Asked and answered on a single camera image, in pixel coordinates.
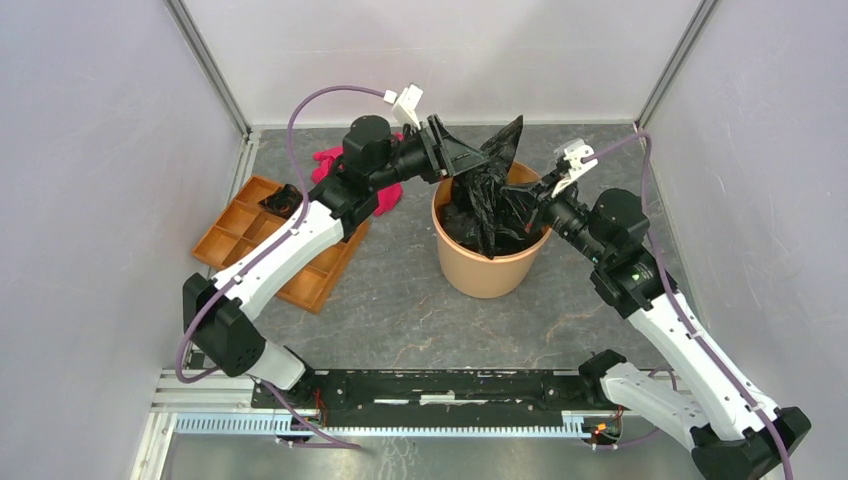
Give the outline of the black plastic trash bag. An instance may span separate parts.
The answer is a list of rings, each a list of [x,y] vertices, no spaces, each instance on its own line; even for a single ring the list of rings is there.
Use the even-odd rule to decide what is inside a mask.
[[[524,230],[516,209],[502,194],[523,126],[523,117],[518,116],[488,138],[480,150],[489,162],[454,177],[449,200],[436,209],[439,224],[451,240],[489,259],[520,253],[543,236],[541,231]]]

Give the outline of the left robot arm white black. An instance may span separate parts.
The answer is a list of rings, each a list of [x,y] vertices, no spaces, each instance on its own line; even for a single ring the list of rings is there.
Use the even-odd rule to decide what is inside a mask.
[[[354,120],[328,175],[304,194],[281,227],[213,278],[183,285],[184,341],[230,377],[249,375],[276,387],[290,407],[306,405],[314,381],[293,352],[268,341],[255,318],[315,257],[349,239],[378,205],[380,189],[413,178],[435,184],[490,162],[491,156],[451,135],[432,115],[401,138],[380,116]]]

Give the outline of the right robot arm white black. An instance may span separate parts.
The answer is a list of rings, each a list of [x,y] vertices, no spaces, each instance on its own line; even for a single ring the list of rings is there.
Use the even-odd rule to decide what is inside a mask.
[[[633,411],[674,438],[707,479],[758,479],[776,468],[793,475],[790,458],[810,431],[797,407],[781,407],[758,389],[711,338],[645,241],[650,223],[632,192],[604,191],[593,207],[553,182],[502,190],[509,220],[525,230],[548,229],[593,265],[602,300],[662,354],[688,386],[681,394],[604,351],[579,369],[580,400]]]

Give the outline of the orange trash bin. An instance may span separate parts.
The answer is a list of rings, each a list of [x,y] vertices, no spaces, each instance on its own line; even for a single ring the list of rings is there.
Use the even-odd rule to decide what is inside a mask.
[[[489,259],[468,250],[449,237],[438,214],[438,209],[451,199],[452,182],[452,179],[447,179],[437,185],[430,206],[442,273],[455,289],[465,295],[480,299],[504,296],[524,281],[552,231],[543,229],[537,242],[512,255]]]

